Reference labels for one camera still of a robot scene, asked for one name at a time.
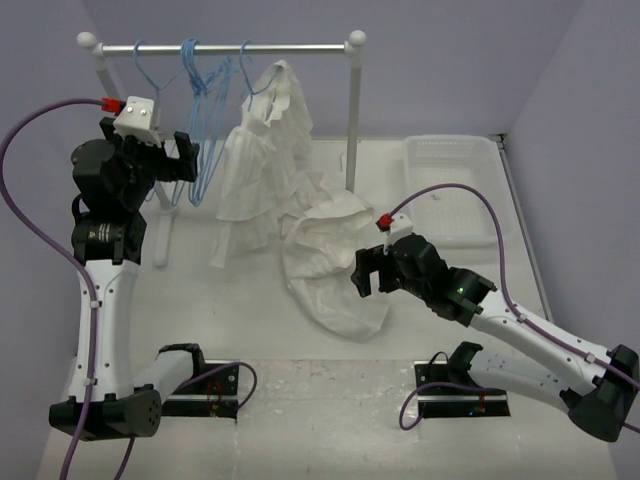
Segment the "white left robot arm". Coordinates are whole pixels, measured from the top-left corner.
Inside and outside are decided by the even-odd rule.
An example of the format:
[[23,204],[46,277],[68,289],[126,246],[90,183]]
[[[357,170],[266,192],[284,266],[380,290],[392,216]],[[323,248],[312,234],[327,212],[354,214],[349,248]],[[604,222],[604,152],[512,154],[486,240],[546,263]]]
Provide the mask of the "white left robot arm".
[[71,244],[82,268],[81,322],[67,398],[49,408],[51,427],[87,442],[153,436],[167,397],[179,387],[198,392],[208,379],[196,344],[161,348],[135,377],[129,338],[146,231],[140,208],[156,183],[195,180],[199,146],[177,131],[171,157],[151,132],[127,133],[108,117],[100,128],[102,138],[71,155],[79,190],[71,207]]

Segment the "white skirt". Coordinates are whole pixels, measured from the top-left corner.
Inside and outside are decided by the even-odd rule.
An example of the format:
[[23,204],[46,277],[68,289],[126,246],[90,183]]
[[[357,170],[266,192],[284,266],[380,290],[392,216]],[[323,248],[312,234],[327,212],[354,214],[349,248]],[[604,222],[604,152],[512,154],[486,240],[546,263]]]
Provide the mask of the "white skirt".
[[282,265],[287,288],[307,317],[353,342],[382,328],[389,303],[358,295],[350,281],[355,254],[374,208],[320,172],[301,172],[283,218]]

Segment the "blue wire hanger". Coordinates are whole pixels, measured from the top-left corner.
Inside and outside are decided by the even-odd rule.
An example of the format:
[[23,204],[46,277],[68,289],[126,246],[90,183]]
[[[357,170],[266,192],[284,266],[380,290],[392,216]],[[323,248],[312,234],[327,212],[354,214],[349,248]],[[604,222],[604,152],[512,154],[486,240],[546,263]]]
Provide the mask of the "blue wire hanger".
[[185,67],[182,66],[179,70],[177,70],[171,77],[169,77],[164,82],[157,82],[153,79],[153,77],[149,74],[149,72],[143,67],[141,64],[141,55],[140,48],[142,46],[147,46],[148,43],[144,40],[137,40],[133,47],[133,62],[137,69],[137,71],[142,75],[142,77],[146,80],[146,82],[151,86],[154,92],[154,101],[157,105],[161,103],[162,92],[170,87],[184,72]]

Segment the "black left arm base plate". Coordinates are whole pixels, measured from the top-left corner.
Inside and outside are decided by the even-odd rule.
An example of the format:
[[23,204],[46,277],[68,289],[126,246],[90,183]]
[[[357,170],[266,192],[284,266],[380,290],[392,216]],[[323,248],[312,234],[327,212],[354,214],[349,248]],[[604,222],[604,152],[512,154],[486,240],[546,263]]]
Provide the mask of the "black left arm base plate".
[[162,406],[163,417],[237,419],[238,413],[237,365],[208,375],[190,386],[172,394]]

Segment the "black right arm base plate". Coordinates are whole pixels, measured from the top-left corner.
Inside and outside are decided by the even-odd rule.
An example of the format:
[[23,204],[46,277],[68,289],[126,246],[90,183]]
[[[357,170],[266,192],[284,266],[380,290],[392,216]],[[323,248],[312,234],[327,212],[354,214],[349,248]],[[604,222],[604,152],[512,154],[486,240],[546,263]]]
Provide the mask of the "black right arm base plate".
[[451,354],[438,352],[428,361],[414,363],[416,387],[426,388],[418,395],[418,413],[422,419],[509,417],[504,391],[479,393],[471,379],[471,360],[481,346],[463,342]]

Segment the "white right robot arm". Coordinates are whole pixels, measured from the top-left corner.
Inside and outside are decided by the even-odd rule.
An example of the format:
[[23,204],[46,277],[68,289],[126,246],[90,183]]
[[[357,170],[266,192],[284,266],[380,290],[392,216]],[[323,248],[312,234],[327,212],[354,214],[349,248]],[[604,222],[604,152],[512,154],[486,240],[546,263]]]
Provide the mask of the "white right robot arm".
[[489,279],[448,265],[424,237],[409,234],[390,246],[360,249],[351,281],[361,297],[403,290],[438,317],[490,335],[525,355],[490,359],[482,347],[460,345],[446,368],[456,392],[511,391],[567,414],[592,437],[613,443],[628,428],[639,393],[639,356],[620,344],[607,348],[572,335],[506,300]]

